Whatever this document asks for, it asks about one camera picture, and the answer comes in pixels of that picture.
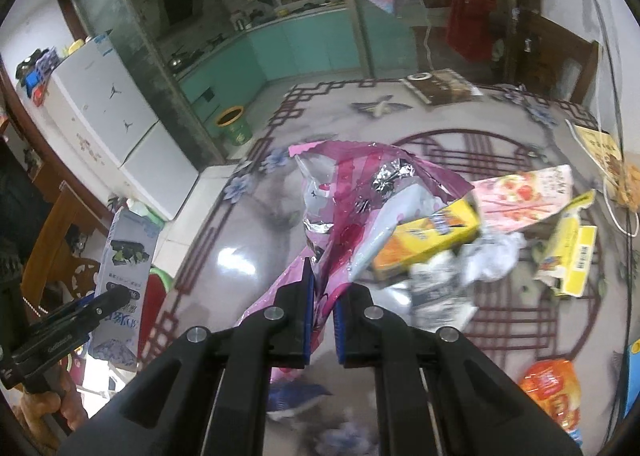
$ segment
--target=teal kitchen cabinet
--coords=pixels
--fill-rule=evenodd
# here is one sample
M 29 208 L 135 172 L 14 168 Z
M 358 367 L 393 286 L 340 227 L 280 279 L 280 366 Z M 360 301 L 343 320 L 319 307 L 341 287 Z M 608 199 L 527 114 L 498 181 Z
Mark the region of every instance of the teal kitchen cabinet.
M 269 81 L 360 67 L 347 10 L 285 19 L 248 35 Z
M 217 136 L 216 116 L 231 106 L 249 104 L 266 80 L 251 43 L 241 36 L 181 79 L 180 87 L 209 134 Z M 206 100 L 207 89 L 213 92 L 211 100 Z
M 298 74 L 282 22 L 257 28 L 249 32 L 248 36 L 258 64 L 268 81 Z
M 331 71 L 327 43 L 322 31 L 322 14 L 279 23 L 291 48 L 297 74 Z
M 353 36 L 348 10 L 318 14 L 322 40 L 329 55 L 331 70 L 350 70 L 360 67 L 356 39 Z

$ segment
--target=silver foil wrapper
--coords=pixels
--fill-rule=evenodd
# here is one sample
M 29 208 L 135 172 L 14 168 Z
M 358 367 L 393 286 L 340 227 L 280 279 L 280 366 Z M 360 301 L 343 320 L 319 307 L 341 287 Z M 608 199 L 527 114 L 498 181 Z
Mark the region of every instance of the silver foil wrapper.
M 371 186 L 375 192 L 382 196 L 383 200 L 386 200 L 393 194 L 397 180 L 414 175 L 414 166 L 407 160 L 398 158 L 380 167 L 373 177 Z
M 308 220 L 308 218 L 304 218 L 302 222 L 305 225 L 305 229 L 309 232 L 316 232 L 318 234 L 327 234 L 329 230 L 334 227 L 333 223 L 312 223 Z

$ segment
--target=orange snack bag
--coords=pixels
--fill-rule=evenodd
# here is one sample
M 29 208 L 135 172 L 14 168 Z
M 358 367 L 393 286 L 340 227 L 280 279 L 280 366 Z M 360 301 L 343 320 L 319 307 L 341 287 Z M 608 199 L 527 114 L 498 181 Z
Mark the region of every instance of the orange snack bag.
M 578 429 L 582 392 L 571 362 L 559 359 L 533 364 L 520 381 L 520 388 L 582 445 Z

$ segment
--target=trash can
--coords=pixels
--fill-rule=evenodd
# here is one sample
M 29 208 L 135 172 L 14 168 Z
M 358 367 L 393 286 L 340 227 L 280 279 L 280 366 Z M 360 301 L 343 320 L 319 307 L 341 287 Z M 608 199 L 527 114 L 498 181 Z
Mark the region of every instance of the trash can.
M 244 106 L 233 106 L 225 110 L 216 119 L 216 125 L 222 129 L 223 135 L 235 146 L 242 146 L 253 136 L 249 124 L 244 118 Z

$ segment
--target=white cable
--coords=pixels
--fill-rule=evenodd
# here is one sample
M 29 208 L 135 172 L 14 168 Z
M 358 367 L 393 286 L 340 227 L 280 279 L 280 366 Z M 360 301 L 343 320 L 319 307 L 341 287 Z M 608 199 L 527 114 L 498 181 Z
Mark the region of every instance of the white cable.
M 612 89 L 613 89 L 613 95 L 614 95 L 614 104 L 616 106 L 616 125 L 618 126 L 618 134 L 619 134 L 619 138 L 620 138 L 620 143 L 622 144 L 621 146 L 621 154 L 622 154 L 622 172 L 626 172 L 626 162 L 624 160 L 624 142 L 622 139 L 623 136 L 623 131 L 622 131 L 622 114 L 620 113 L 620 100 L 618 99 L 618 90 L 617 90 L 617 86 L 616 86 L 616 74 L 613 68 L 613 59 L 611 56 L 611 46 L 609 43 L 609 36 L 607 35 L 607 29 L 606 29 L 606 24 L 604 21 L 604 16 L 602 15 L 602 7 L 600 6 L 600 3 L 598 2 L 598 0 L 593 0 L 593 4 L 596 7 L 596 14 L 598 16 L 598 22 L 600 23 L 600 35 L 602 36 L 602 41 L 603 41 L 603 45 L 606 46 L 606 50 L 607 50 L 607 57 L 609 59 L 609 68 L 611 70 L 611 83 L 612 83 Z M 600 63 L 602 62 L 602 46 L 598 47 L 598 65 L 600 65 Z M 596 82 L 595 82 L 595 86 L 594 86 L 594 100 L 595 100 L 595 105 L 596 105 L 596 121 L 598 123 L 598 132 L 602 133 L 602 115 L 600 114 L 600 104 L 598 103 L 598 93 L 599 93 L 599 88 L 600 88 L 600 76 L 598 75 L 598 72 L 596 72 Z M 594 161 L 594 163 L 600 168 L 600 170 L 604 173 L 605 178 L 603 180 L 602 183 L 602 193 L 604 195 L 604 201 L 605 204 L 607 206 L 607 210 L 609 211 L 609 215 L 611 216 L 611 219 L 613 220 L 613 222 L 615 223 L 616 227 L 618 228 L 618 230 L 620 232 L 622 232 L 623 234 L 625 234 L 626 236 L 630 237 L 630 238 L 635 238 L 638 236 L 638 232 L 640 231 L 640 218 L 638 217 L 638 213 L 635 213 L 636 215 L 636 232 L 634 232 L 633 234 L 631 234 L 628 230 L 623 229 L 620 224 L 618 223 L 618 220 L 616 219 L 616 217 L 613 214 L 613 210 L 611 209 L 611 205 L 609 203 L 609 196 L 607 195 L 607 179 L 609 179 L 611 181 L 611 174 L 609 172 L 607 172 L 603 166 L 600 165 L 600 162 L 598 162 L 593 155 L 586 149 L 586 147 L 584 147 L 584 145 L 582 144 L 582 142 L 578 139 L 578 137 L 575 134 L 574 131 L 574 127 L 571 125 L 571 123 L 566 120 L 567 124 L 569 125 L 569 129 L 571 131 L 571 134 L 573 135 L 574 139 L 576 140 L 576 142 L 578 142 L 578 144 L 580 144 L 580 146 L 582 147 L 582 149 L 584 150 L 584 152 L 586 152 L 589 157 Z M 599 135 L 599 139 L 600 139 L 600 154 L 602 156 L 602 161 L 605 161 L 605 155 L 604 155 L 604 143 L 602 141 L 602 135 Z
M 424 4 L 424 0 L 418 0 L 418 1 L 420 1 L 420 4 L 424 8 L 424 11 L 426 13 L 425 17 L 427 19 L 427 32 L 424 34 L 424 41 L 422 42 L 422 44 L 424 45 L 427 51 L 427 64 L 429 65 L 429 71 L 434 71 L 435 68 L 433 67 L 433 62 L 431 62 L 431 48 L 429 48 L 429 36 L 431 35 L 431 29 L 433 26 L 431 25 L 431 21 L 429 19 L 429 9 Z

